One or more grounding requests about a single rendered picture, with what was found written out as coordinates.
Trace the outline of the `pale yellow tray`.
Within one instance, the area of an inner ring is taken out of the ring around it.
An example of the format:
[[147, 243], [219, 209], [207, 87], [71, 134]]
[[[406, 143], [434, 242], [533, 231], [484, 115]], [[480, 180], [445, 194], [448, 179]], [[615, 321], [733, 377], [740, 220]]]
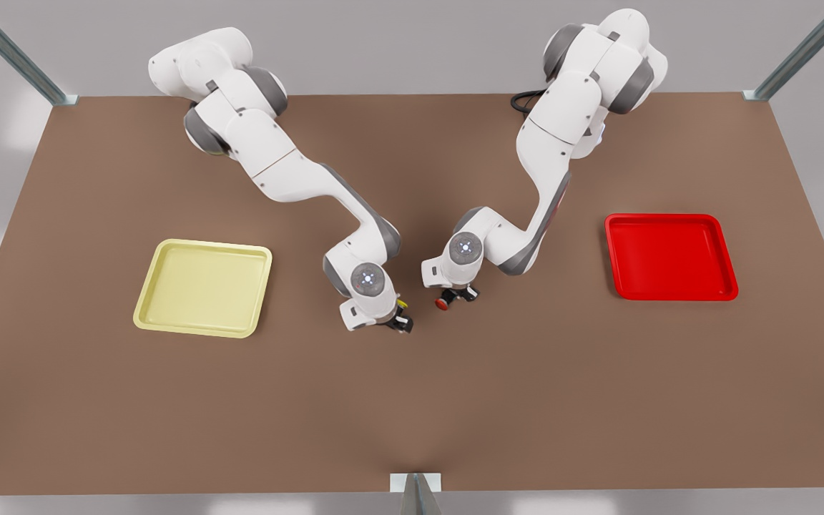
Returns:
[[258, 326], [272, 263], [266, 247], [166, 239], [149, 264], [134, 325], [183, 335], [248, 337]]

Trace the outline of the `red tray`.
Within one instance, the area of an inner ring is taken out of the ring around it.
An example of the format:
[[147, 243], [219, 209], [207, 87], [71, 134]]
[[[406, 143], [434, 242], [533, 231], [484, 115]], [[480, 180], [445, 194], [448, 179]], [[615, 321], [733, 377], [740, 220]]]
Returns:
[[730, 301], [739, 289], [722, 226], [707, 214], [611, 214], [614, 287], [627, 300]]

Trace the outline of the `silver frame post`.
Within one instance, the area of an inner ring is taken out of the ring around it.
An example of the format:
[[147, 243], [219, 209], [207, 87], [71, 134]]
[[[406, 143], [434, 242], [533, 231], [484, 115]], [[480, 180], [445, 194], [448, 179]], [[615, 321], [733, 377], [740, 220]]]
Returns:
[[20, 49], [0, 27], [0, 57], [19, 73], [53, 107], [73, 107], [78, 95], [66, 94]]
[[400, 515], [442, 515], [436, 492], [442, 490], [441, 473], [391, 473], [391, 493], [401, 492]]
[[743, 90], [747, 102], [769, 102], [824, 48], [824, 19], [770, 72], [756, 88]]

